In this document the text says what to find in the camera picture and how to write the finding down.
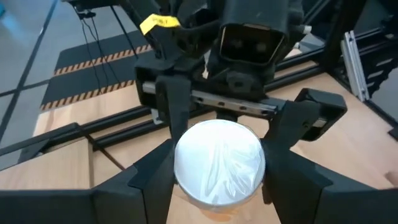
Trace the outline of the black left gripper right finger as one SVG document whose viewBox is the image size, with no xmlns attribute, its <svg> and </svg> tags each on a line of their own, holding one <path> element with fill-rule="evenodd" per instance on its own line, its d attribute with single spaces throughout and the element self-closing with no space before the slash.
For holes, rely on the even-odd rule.
<svg viewBox="0 0 398 224">
<path fill-rule="evenodd" d="M 262 140 L 263 198 L 281 223 L 397 223 L 397 189 L 378 190 Z"/>
</svg>

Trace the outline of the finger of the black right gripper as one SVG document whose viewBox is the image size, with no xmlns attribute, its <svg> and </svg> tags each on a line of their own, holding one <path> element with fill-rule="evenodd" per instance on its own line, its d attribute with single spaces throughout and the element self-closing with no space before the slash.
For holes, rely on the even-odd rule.
<svg viewBox="0 0 398 224">
<path fill-rule="evenodd" d="M 187 130 L 190 116 L 191 81 L 184 77 L 158 76 L 155 98 L 160 117 L 169 125 L 174 146 Z"/>
<path fill-rule="evenodd" d="M 347 110 L 341 95 L 304 88 L 294 101 L 287 100 L 270 121 L 263 146 L 268 150 L 288 150 L 300 140 L 316 141 Z"/>
</svg>

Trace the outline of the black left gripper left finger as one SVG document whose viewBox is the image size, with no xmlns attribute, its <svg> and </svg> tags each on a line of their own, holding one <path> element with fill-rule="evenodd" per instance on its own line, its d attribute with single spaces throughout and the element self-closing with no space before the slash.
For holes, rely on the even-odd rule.
<svg viewBox="0 0 398 224">
<path fill-rule="evenodd" d="M 1 223 L 164 224 L 173 187 L 174 143 L 168 139 L 92 189 L 1 191 Z"/>
</svg>

